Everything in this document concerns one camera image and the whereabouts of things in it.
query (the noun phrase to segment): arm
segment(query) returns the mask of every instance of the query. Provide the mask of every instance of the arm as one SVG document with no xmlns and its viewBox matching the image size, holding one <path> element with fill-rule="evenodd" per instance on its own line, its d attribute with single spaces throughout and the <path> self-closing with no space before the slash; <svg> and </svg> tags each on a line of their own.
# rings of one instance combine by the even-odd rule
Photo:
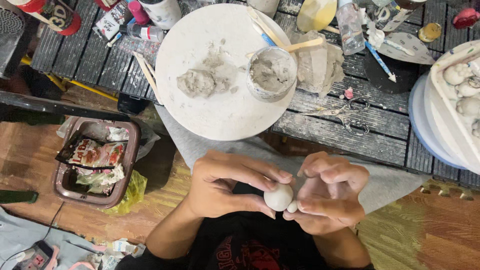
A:
<svg viewBox="0 0 480 270">
<path fill-rule="evenodd" d="M 203 220 L 182 201 L 150 233 L 146 246 L 159 258 L 183 257 L 192 246 Z"/>
<path fill-rule="evenodd" d="M 246 156 L 209 151 L 195 162 L 188 195 L 148 236 L 148 250 L 163 259 L 185 256 L 204 217 L 259 211 L 274 219 L 275 211 L 265 204 L 263 198 L 253 194 L 232 194 L 237 181 L 271 191 L 276 188 L 276 182 L 290 183 L 292 175 Z"/>
<path fill-rule="evenodd" d="M 371 263 L 367 249 L 350 228 L 314 235 L 315 245 L 330 267 L 362 268 Z"/>
<path fill-rule="evenodd" d="M 371 261 L 367 249 L 351 231 L 365 217 L 358 194 L 368 181 L 368 171 L 325 152 L 307 156 L 299 176 L 306 181 L 297 194 L 298 211 L 284 211 L 313 236 L 318 251 L 333 268 L 363 268 Z"/>
</svg>

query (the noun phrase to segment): round white board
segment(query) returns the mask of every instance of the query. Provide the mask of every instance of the round white board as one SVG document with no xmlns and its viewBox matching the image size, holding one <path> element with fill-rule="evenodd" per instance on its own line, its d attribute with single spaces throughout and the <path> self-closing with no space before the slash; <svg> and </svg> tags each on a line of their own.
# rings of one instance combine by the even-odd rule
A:
<svg viewBox="0 0 480 270">
<path fill-rule="evenodd" d="M 269 17 L 259 13 L 263 21 L 286 45 L 290 41 L 283 30 Z M 209 98 L 190 98 L 177 88 L 177 77 L 188 69 L 205 69 L 202 61 L 209 47 L 221 47 L 225 66 L 216 70 L 232 70 L 230 91 L 214 93 Z M 156 84 L 160 98 L 169 113 L 193 133 L 219 141 L 245 139 L 273 125 L 287 109 L 295 86 L 280 101 L 273 103 L 255 99 L 247 89 L 247 53 L 267 47 L 252 26 L 247 7 L 237 4 L 215 4 L 197 9 L 183 17 L 165 36 L 156 60 Z"/>
</svg>

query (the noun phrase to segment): scissors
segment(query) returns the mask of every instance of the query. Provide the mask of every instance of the scissors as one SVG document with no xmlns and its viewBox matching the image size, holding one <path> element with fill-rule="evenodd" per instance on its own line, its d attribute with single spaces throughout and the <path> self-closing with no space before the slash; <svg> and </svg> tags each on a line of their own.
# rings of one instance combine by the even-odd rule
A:
<svg viewBox="0 0 480 270">
<path fill-rule="evenodd" d="M 358 106 L 353 107 L 352 106 L 353 101 L 364 102 L 365 105 L 363 106 L 361 104 L 358 104 Z M 367 134 L 368 132 L 370 132 L 370 128 L 367 126 L 367 124 L 365 124 L 365 122 L 363 122 L 363 121 L 350 119 L 350 118 L 347 117 L 347 115 L 351 114 L 352 112 L 361 112 L 361 111 L 364 111 L 364 110 L 368 110 L 369 107 L 370 107 L 370 103 L 368 103 L 368 101 L 366 99 L 364 99 L 364 98 L 352 98 L 349 101 L 347 101 L 346 104 L 341 109 L 316 110 L 316 111 L 304 112 L 304 113 L 301 113 L 301 115 L 335 116 L 342 121 L 343 127 L 345 127 L 345 129 L 348 132 L 350 132 L 354 135 L 363 136 L 363 135 Z M 350 125 L 352 125 L 352 124 L 354 126 L 359 127 L 362 131 L 357 132 L 357 131 L 352 130 L 352 128 L 350 127 Z"/>
</svg>

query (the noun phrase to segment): fan grille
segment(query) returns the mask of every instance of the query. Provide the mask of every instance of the fan grille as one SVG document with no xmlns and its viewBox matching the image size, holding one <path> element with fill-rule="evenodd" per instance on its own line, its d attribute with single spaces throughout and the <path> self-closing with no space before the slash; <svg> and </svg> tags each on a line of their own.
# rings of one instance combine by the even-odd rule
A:
<svg viewBox="0 0 480 270">
<path fill-rule="evenodd" d="M 25 23 L 21 16 L 0 7 L 0 34 L 14 34 L 23 30 Z"/>
</svg>

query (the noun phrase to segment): hand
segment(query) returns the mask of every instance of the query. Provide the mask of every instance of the hand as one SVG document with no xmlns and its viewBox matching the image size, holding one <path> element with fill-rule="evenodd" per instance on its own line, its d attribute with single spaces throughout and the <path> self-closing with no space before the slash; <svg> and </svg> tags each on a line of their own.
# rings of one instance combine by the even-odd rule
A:
<svg viewBox="0 0 480 270">
<path fill-rule="evenodd" d="M 198 217 L 216 218 L 236 211 L 259 211 L 275 219 L 275 211 L 262 197 L 233 194 L 232 190 L 237 181 L 270 191 L 275 189 L 275 181 L 288 184 L 292 179 L 292 174 L 266 162 L 210 150 L 193 166 L 192 187 L 184 203 Z"/>
<path fill-rule="evenodd" d="M 324 235 L 353 226 L 365 217 L 358 195 L 368 181 L 368 170 L 325 152 L 307 156 L 298 176 L 307 180 L 297 194 L 295 213 L 284 211 L 312 235 Z"/>
</svg>

